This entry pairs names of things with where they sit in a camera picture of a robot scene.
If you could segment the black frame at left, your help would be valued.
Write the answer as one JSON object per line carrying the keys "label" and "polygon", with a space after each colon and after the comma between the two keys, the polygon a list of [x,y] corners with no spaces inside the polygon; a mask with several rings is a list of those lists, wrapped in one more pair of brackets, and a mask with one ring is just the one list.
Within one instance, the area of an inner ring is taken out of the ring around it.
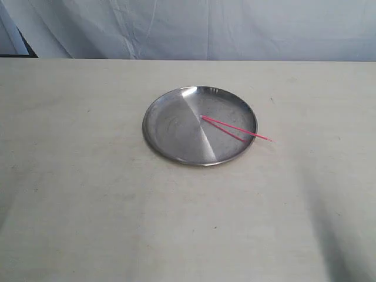
{"label": "black frame at left", "polygon": [[18,29],[18,32],[20,34],[20,37],[22,38],[23,44],[25,45],[26,51],[21,53],[16,53],[16,54],[5,54],[2,53],[1,57],[2,58],[38,58],[37,54],[34,52],[34,50],[31,48],[27,40],[24,38],[23,34],[20,32]]}

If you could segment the round stainless steel plate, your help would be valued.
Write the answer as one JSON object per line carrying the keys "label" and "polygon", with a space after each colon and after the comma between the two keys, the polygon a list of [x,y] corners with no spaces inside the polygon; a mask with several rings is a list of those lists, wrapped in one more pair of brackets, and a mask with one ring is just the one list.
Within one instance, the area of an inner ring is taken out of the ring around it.
{"label": "round stainless steel plate", "polygon": [[258,123],[240,97],[210,86],[171,90],[147,109],[142,123],[147,144],[175,162],[213,166],[244,153]]}

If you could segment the grey backdrop sheet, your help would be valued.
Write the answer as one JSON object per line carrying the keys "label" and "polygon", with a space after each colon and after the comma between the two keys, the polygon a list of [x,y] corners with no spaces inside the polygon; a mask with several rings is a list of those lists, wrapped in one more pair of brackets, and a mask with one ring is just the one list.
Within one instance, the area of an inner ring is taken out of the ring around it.
{"label": "grey backdrop sheet", "polygon": [[374,1],[2,1],[41,58],[374,61]]}

